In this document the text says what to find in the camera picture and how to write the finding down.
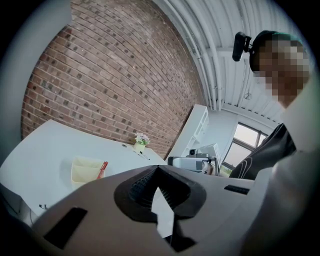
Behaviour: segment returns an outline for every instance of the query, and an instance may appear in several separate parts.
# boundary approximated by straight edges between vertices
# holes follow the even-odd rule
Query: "yellow container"
[[[97,179],[104,161],[76,156],[72,161],[71,183],[76,190],[82,185]]]

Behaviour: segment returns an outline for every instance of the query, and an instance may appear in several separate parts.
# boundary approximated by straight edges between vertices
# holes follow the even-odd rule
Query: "white wall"
[[[238,115],[225,110],[220,112],[209,110],[208,116],[209,127],[202,138],[199,148],[217,143],[221,158],[224,159],[236,132]]]
[[[209,110],[208,116],[209,127],[203,136],[201,144],[197,146],[197,148],[217,143],[222,159],[225,158],[229,150],[238,123],[250,126],[267,135],[271,134],[273,131],[271,128],[260,122],[226,110],[221,110],[219,112]]]

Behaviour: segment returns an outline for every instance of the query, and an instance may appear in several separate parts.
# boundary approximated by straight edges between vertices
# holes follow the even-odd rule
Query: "white ceiling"
[[[184,39],[202,82],[209,108],[231,111],[270,128],[281,123],[283,108],[256,86],[247,55],[235,62],[239,31],[254,38],[263,30],[300,37],[278,6],[265,0],[153,0]],[[252,98],[244,98],[246,93]]]

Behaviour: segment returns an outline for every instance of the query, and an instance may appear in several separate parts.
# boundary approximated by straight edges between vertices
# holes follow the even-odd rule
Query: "window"
[[[261,131],[238,123],[220,171],[230,175],[232,170],[259,147],[266,137],[267,135]]]

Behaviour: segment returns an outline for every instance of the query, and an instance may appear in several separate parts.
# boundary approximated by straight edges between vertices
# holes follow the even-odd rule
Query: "red brick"
[[[54,119],[122,143],[146,133],[165,157],[191,107],[204,104],[179,34],[149,2],[71,2],[73,21],[44,50],[25,91],[23,138]]]

